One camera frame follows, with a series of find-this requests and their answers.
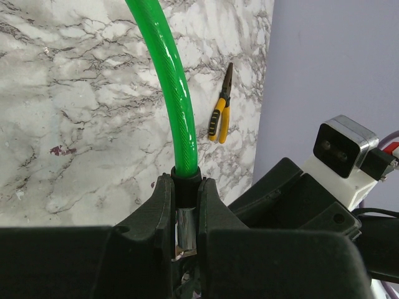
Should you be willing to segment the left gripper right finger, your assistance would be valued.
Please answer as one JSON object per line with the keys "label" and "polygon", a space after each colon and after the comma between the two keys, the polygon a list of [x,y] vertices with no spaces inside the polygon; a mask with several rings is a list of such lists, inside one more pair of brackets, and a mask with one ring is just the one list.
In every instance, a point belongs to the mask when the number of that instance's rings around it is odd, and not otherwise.
{"label": "left gripper right finger", "polygon": [[371,298],[356,246],[333,232],[250,229],[199,189],[198,265],[203,298]]}

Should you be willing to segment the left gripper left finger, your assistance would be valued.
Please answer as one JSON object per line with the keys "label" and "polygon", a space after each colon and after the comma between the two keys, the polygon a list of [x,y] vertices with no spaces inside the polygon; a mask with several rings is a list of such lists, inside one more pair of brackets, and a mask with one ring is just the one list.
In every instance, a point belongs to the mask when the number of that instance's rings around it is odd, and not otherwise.
{"label": "left gripper left finger", "polygon": [[116,226],[1,229],[2,298],[171,298],[173,181]]}

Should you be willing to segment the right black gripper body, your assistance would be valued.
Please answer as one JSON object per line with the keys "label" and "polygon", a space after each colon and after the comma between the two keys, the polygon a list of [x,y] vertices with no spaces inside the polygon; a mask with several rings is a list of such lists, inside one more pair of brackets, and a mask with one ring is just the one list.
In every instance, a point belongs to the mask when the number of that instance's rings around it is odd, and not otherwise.
{"label": "right black gripper body", "polygon": [[398,213],[370,207],[350,211],[288,158],[228,207],[251,228],[342,234],[355,242],[373,279],[398,283]]}

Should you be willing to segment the green cable lock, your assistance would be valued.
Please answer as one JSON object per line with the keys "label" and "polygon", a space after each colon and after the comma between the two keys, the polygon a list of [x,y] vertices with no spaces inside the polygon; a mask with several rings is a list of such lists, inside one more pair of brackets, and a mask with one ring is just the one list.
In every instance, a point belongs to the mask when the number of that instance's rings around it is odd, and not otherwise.
{"label": "green cable lock", "polygon": [[161,85],[168,112],[175,165],[173,216],[177,224],[175,259],[196,253],[197,192],[202,181],[193,107],[185,72],[170,27],[158,1],[127,1],[142,33]]}

